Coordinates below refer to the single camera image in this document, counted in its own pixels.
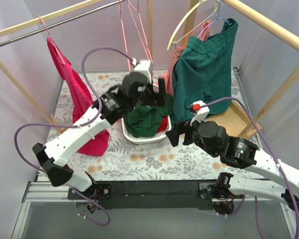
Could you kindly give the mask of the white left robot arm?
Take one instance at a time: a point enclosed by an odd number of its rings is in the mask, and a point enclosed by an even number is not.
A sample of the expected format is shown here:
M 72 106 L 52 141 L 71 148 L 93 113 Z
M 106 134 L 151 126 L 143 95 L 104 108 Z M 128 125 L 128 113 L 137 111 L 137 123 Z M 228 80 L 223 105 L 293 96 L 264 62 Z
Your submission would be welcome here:
M 163 106 L 166 97 L 164 78 L 158 79 L 156 92 L 144 73 L 126 75 L 120 85 L 103 93 L 100 101 L 95 101 L 70 129 L 46 144 L 33 146 L 32 150 L 51 184 L 54 187 L 68 185 L 78 190 L 83 198 L 93 198 L 96 182 L 89 173 L 71 169 L 68 165 L 70 157 L 136 106 Z

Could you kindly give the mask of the magenta t shirt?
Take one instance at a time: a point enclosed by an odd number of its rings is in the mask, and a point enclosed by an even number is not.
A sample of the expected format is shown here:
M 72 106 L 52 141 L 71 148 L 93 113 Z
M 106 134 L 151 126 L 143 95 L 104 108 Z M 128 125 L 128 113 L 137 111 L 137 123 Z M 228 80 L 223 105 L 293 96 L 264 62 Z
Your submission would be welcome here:
M 67 83 L 70 90 L 74 103 L 73 122 L 76 122 L 92 105 L 92 96 L 79 74 L 72 68 L 71 63 L 62 54 L 50 36 L 47 38 L 47 46 L 61 79 Z M 107 149 L 109 136 L 110 134 L 107 130 L 102 131 L 94 139 L 82 146 L 78 152 L 90 156 L 102 156 Z

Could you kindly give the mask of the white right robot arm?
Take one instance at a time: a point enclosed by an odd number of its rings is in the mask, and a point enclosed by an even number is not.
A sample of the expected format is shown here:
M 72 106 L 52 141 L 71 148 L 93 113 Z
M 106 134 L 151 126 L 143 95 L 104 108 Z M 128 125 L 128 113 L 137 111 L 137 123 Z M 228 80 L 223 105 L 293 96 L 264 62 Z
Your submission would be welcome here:
M 276 163 L 272 156 L 256 144 L 239 137 L 229 136 L 226 129 L 213 121 L 178 123 L 166 132 L 172 146 L 178 146 L 180 135 L 183 145 L 195 144 L 211 157 L 218 157 L 229 167 L 243 169 L 264 177 L 244 179 L 231 173 L 220 173 L 216 183 L 202 189 L 211 198 L 250 195 L 270 199 L 299 212 L 299 170 Z

